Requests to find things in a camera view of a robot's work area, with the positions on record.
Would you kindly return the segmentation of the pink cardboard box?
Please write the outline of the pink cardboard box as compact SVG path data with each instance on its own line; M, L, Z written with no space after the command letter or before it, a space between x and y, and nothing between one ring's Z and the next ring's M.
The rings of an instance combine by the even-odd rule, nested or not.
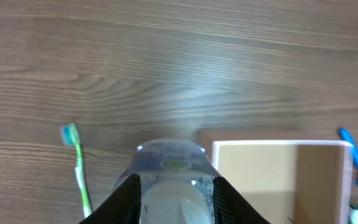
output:
M350 149L338 140L215 141L210 157L270 223L346 224Z

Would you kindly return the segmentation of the green toothbrush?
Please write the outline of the green toothbrush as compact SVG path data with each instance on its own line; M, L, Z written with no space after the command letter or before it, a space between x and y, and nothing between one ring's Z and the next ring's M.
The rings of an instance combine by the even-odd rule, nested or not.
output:
M83 150L81 145L80 134L75 123L67 123L61 126L60 135L62 142L67 147L73 147L76 151L75 178L80 190L83 215L85 218L91 215L92 208L88 196L88 190L85 181Z

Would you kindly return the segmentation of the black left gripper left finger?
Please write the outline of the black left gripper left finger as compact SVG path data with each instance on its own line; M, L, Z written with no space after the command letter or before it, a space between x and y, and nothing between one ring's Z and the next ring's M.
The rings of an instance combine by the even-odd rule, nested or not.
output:
M141 180L131 174L90 216L80 224L139 224Z

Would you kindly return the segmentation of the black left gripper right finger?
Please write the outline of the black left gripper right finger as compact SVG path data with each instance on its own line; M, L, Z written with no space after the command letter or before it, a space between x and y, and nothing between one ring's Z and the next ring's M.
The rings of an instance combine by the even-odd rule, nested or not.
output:
M213 184L215 224L270 224L224 177Z

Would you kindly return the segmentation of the clear soap pump bottle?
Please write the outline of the clear soap pump bottle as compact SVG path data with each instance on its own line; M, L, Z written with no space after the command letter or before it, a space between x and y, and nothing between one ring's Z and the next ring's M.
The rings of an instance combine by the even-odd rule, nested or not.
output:
M214 222L213 180L219 174L199 145L179 139L143 142L113 188L131 174L141 180L140 223Z

